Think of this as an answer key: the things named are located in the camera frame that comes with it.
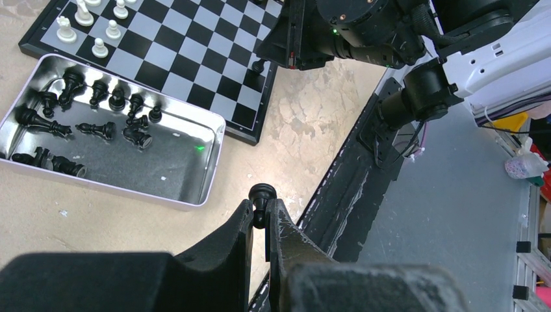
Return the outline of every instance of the black chess piece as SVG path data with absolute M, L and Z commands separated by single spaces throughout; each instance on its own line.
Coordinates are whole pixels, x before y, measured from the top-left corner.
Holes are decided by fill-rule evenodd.
M 129 127 L 137 125 L 142 128 L 147 128 L 149 127 L 149 124 L 147 122 L 147 115 L 142 115 L 142 117 L 139 117 L 137 119 L 128 119 L 126 120 L 126 125 L 128 125 Z
M 253 65 L 251 66 L 251 69 L 253 70 L 254 73 L 260 75 L 263 71 L 264 71 L 264 63 L 266 62 L 266 60 L 264 59 L 259 59 L 259 60 L 256 60 L 253 62 Z
M 155 106 L 152 110 L 149 111 L 149 120 L 151 122 L 159 122 L 162 118 L 162 111 L 160 105 Z
M 125 128 L 122 135 L 141 149 L 147 148 L 153 141 L 151 135 L 147 135 L 133 127 Z
M 59 105 L 66 109 L 71 105 L 75 94 L 84 86 L 84 76 L 72 70 L 65 71 L 63 74 L 65 89 L 59 96 Z
M 124 106 L 126 106 L 126 99 L 124 98 L 124 90 L 121 88 L 116 88 L 111 93 L 111 97 L 109 98 L 109 107 L 118 112 L 122 111 L 124 109 Z
M 90 105 L 93 108 L 96 108 L 99 105 L 99 102 L 107 99 L 109 96 L 107 84 L 101 80 L 94 81 L 92 85 L 92 97 L 90 98 Z
M 69 176 L 84 177 L 86 166 L 70 161 L 63 156 L 54 156 L 52 158 L 53 171 L 68 174 Z
M 29 154 L 16 153 L 12 155 L 12 160 L 20 164 L 28 164 L 29 166 L 34 160 L 34 157 Z
M 38 115 L 36 110 L 29 109 L 27 107 L 21 107 L 16 113 L 16 120 L 19 124 L 24 126 L 38 126 L 48 129 L 50 133 L 57 133 L 62 136 L 70 135 L 73 133 L 71 127 L 68 125 L 60 125 L 57 121 L 48 121 Z
M 34 152 L 35 152 L 34 157 L 29 154 L 19 154 L 19 153 L 13 154 L 12 160 L 15 161 L 16 163 L 28 164 L 29 166 L 35 166 L 35 167 L 44 168 L 44 169 L 51 169 L 47 165 L 48 156 L 50 155 L 50 150 L 47 148 L 41 148 L 40 146 L 38 146 Z
M 113 135 L 116 131 L 116 125 L 114 122 L 108 122 L 105 125 L 90 125 L 89 123 L 81 123 L 75 126 L 82 133 L 92 133 L 94 135 L 100 135 L 106 140 L 113 139 Z
M 42 102 L 42 114 L 46 118 L 52 118 L 53 109 L 57 105 L 57 95 L 48 91 L 40 92 L 38 95 L 40 96 L 40 101 Z
M 136 114 L 142 110 L 144 106 L 144 98 L 140 94 L 133 94 L 130 97 L 130 111 L 128 112 L 128 117 L 134 118 Z

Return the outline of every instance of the white chess piece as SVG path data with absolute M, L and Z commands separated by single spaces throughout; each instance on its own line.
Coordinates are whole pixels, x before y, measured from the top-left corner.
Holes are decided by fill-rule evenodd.
M 103 40 L 101 38 L 96 38 L 94 40 L 94 46 L 92 47 L 92 53 L 94 54 L 95 57 L 99 57 L 100 59 L 103 59 L 109 53 L 109 50 L 103 44 Z
M 109 26 L 107 29 L 105 29 L 105 34 L 107 35 L 107 38 L 111 40 L 117 40 L 120 38 L 120 30 L 117 27 L 117 22 L 113 19 L 109 21 Z
M 101 4 L 101 0 L 84 0 L 84 2 L 91 7 L 98 7 Z
M 72 44 L 77 41 L 77 33 L 71 28 L 71 21 L 65 16 L 60 16 L 56 19 L 59 29 L 57 30 L 57 38 L 65 44 Z
M 128 10 L 125 8 L 124 0 L 117 0 L 117 6 L 113 8 L 116 18 L 124 20 L 128 17 Z
M 77 0 L 77 12 L 75 13 L 75 20 L 82 26 L 91 26 L 94 23 L 94 17 L 86 8 L 84 0 Z

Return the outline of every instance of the white square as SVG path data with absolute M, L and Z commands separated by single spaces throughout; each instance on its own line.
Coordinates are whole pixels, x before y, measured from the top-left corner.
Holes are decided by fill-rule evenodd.
M 243 19 L 243 13 L 239 12 L 231 5 L 224 5 L 220 17 L 239 27 L 239 25 L 241 25 L 241 20 Z
M 261 98 L 262 94 L 260 92 L 253 90 L 248 86 L 242 86 L 237 101 L 243 106 L 247 106 L 253 111 L 257 111 L 260 106 Z
M 147 51 L 146 61 L 157 65 L 158 67 L 170 71 L 174 58 L 176 57 L 176 52 L 171 49 L 167 49 L 162 45 L 153 42 L 149 51 Z
M 117 40 L 113 40 L 113 39 L 110 39 L 105 34 L 105 31 L 107 30 L 108 26 L 109 26 L 109 21 L 107 20 L 107 18 L 100 16 L 97 18 L 96 22 L 94 23 L 94 26 L 92 26 L 92 29 L 90 29 L 90 32 L 88 33 L 88 35 L 94 38 L 102 38 L 106 44 L 110 44 L 114 47 L 118 47 L 119 43 L 121 42 L 121 39 L 124 37 L 124 34 L 126 33 L 126 28 L 122 27 L 121 25 L 118 25 L 117 28 L 121 32 L 121 36 Z
M 197 9 L 197 13 L 193 18 L 196 23 L 201 24 L 212 31 L 216 28 L 216 24 L 218 24 L 219 19 L 220 17 L 218 15 L 212 13 L 206 8 L 203 8 L 202 6 Z
M 203 58 L 205 57 L 206 52 L 207 47 L 189 37 L 186 37 L 184 39 L 184 43 L 180 47 L 180 52 L 178 52 L 178 54 L 183 55 L 188 59 L 194 60 L 197 63 L 201 64 L 201 62 L 203 62 Z
M 164 17 L 162 24 L 185 36 L 191 25 L 191 19 L 176 12 L 175 10 L 170 9 Z
M 266 4 L 266 12 L 275 17 L 279 17 L 279 13 L 281 12 L 281 5 L 274 0 L 268 0 L 268 3 Z
M 212 34 L 211 42 L 209 42 L 209 49 L 216 51 L 225 57 L 229 57 L 232 47 L 233 42 L 229 39 L 216 32 Z
M 259 7 L 258 5 L 255 5 L 251 1 L 247 1 L 247 7 L 245 7 L 245 15 L 252 18 L 255 21 L 258 21 L 259 23 L 262 23 L 262 20 L 264 19 L 264 10 Z
M 228 59 L 224 67 L 224 76 L 234 80 L 238 83 L 243 83 L 245 80 L 245 74 L 247 73 L 247 67 Z
M 187 101 L 192 86 L 193 83 L 188 79 L 169 73 L 161 92 L 181 101 Z
M 215 114 L 219 114 L 226 120 L 231 120 L 233 118 L 236 105 L 236 101 L 232 101 L 221 94 L 216 94 L 212 101 L 210 111 Z
M 160 29 L 160 23 L 137 12 L 128 29 L 149 40 L 154 40 Z
M 255 47 L 255 43 L 257 41 L 256 37 L 254 37 L 252 34 L 244 31 L 243 29 L 238 29 L 237 34 L 235 36 L 235 39 L 233 40 L 236 44 L 244 47 L 247 50 L 252 51 Z
M 133 80 L 136 78 L 136 74 L 138 73 L 138 70 L 142 66 L 143 62 L 144 60 L 139 57 L 136 57 L 121 49 L 116 49 L 105 68 L 121 75 L 126 79 Z
M 197 72 L 197 76 L 195 77 L 194 82 L 200 86 L 209 89 L 210 91 L 216 92 L 218 89 L 218 85 L 220 84 L 221 78 L 221 74 L 201 65 L 201 67 L 199 67 L 199 71 Z
M 257 34 L 257 38 L 260 40 L 264 40 L 268 34 L 270 34 L 270 29 L 264 25 L 260 25 L 259 33 Z

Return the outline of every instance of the black cylindrical motor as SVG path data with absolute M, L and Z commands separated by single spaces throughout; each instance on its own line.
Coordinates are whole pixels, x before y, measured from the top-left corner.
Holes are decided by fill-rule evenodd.
M 444 33 L 485 14 L 506 8 L 504 0 L 432 0 Z

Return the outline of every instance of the chessboard frame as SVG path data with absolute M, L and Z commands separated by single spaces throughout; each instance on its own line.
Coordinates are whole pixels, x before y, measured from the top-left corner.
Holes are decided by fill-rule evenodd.
M 110 71 L 97 64 L 91 63 L 86 59 L 78 57 L 77 55 L 73 55 L 71 53 L 58 50 L 54 47 L 51 47 L 48 44 L 43 43 L 40 40 L 44 35 L 44 33 L 46 32 L 47 28 L 54 22 L 54 20 L 59 15 L 60 10 L 58 8 L 63 8 L 68 1 L 69 0 L 50 0 L 50 2 L 48 2 L 48 4 L 45 6 L 42 12 L 36 18 L 36 20 L 32 23 L 29 30 L 25 33 L 23 38 L 19 41 L 18 45 L 21 52 L 23 54 L 34 57 L 36 59 L 39 59 L 43 55 L 46 55 L 49 53 L 55 53 L 55 54 L 59 54 L 64 57 L 67 57 L 69 59 L 82 62 L 87 66 L 107 72 L 116 77 L 121 77 L 119 74 L 114 73 L 113 71 Z M 270 97 L 272 95 L 272 88 L 274 86 L 274 81 L 276 78 L 277 67 L 278 66 L 276 64 L 270 63 L 268 73 L 266 74 L 266 80 L 264 82 L 264 91 L 262 92 L 262 96 L 261 96 L 262 105 L 259 105 L 253 129 L 249 130 L 239 126 L 239 124 L 237 123 L 234 123 L 230 120 L 226 120 L 226 126 L 227 126 L 226 135 L 228 135 L 229 137 L 233 137 L 237 140 L 243 141 L 252 146 L 256 146 L 259 143 L 262 129 L 264 127 L 264 120 L 266 119 L 266 113 L 268 112 L 268 104 L 270 102 Z M 151 88 L 150 86 L 140 83 L 138 81 L 135 81 L 134 79 L 128 79 L 128 80 L 138 85 L 142 85 L 146 88 Z

